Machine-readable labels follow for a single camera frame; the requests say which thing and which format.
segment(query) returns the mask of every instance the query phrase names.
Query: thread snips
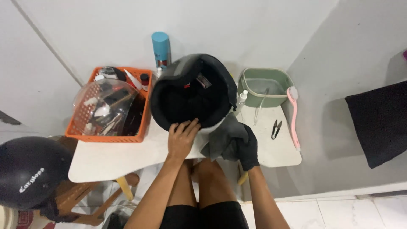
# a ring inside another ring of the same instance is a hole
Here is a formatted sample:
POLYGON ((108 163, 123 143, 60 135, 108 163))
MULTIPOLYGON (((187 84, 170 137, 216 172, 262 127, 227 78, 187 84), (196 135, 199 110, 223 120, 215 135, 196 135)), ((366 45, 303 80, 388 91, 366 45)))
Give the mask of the thread snips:
POLYGON ((282 124, 282 121, 280 121, 280 123, 277 125, 277 119, 276 119, 276 121, 274 122, 274 126, 273 126, 273 132, 271 133, 271 139, 273 139, 273 140, 276 139, 278 132, 280 131, 281 124, 282 124))

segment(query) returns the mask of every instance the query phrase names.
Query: black helmet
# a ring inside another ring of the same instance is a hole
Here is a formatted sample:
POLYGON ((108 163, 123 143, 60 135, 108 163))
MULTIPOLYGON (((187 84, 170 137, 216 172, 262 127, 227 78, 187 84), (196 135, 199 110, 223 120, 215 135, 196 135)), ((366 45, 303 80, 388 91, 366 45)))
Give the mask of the black helmet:
POLYGON ((0 205, 27 210, 45 201, 68 179, 72 155, 43 137, 22 137, 0 145, 0 205))
POLYGON ((225 66, 207 54, 191 54, 172 63, 156 82, 151 114, 169 130, 172 123, 199 118, 202 128, 220 122, 233 106, 236 83, 225 66))

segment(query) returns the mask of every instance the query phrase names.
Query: pink brush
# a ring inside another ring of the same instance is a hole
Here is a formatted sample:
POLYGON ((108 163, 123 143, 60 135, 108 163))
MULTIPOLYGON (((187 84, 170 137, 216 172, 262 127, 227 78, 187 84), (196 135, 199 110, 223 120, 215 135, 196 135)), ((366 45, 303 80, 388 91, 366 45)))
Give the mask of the pink brush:
POLYGON ((297 117, 298 91, 294 86, 291 86, 287 89, 287 97, 294 107, 293 119, 291 120, 291 137, 293 138, 295 149, 297 151, 301 151, 300 143, 297 137, 297 132, 295 132, 295 118, 297 117))

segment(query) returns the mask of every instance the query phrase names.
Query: black glove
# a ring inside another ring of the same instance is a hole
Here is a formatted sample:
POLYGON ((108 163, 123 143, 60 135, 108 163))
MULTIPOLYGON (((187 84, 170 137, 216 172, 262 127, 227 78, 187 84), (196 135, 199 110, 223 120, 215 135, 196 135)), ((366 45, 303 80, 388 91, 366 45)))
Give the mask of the black glove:
POLYGON ((245 127, 247 134, 249 135, 249 141, 245 143, 243 139, 236 139, 237 145, 237 157, 242 164, 243 171, 247 172, 248 170, 252 169, 254 166, 259 166, 259 162, 257 160, 257 139, 256 136, 253 134, 252 129, 243 124, 245 127))

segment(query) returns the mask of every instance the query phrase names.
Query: table leg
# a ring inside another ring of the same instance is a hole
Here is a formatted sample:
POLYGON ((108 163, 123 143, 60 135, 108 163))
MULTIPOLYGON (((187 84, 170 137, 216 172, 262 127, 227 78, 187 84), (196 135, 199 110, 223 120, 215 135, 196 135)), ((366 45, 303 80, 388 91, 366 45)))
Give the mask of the table leg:
POLYGON ((129 187, 129 184, 127 183, 126 178, 124 176, 122 176, 120 178, 117 178, 116 181, 120 185, 120 188, 122 189, 122 191, 126 195, 127 199, 128 200, 133 200, 134 196, 133 196, 133 193, 131 193, 131 189, 129 187))
POLYGON ((243 173, 243 175, 237 181, 237 184, 239 186, 241 186, 247 180, 248 177, 249 177, 249 174, 247 172, 243 173))

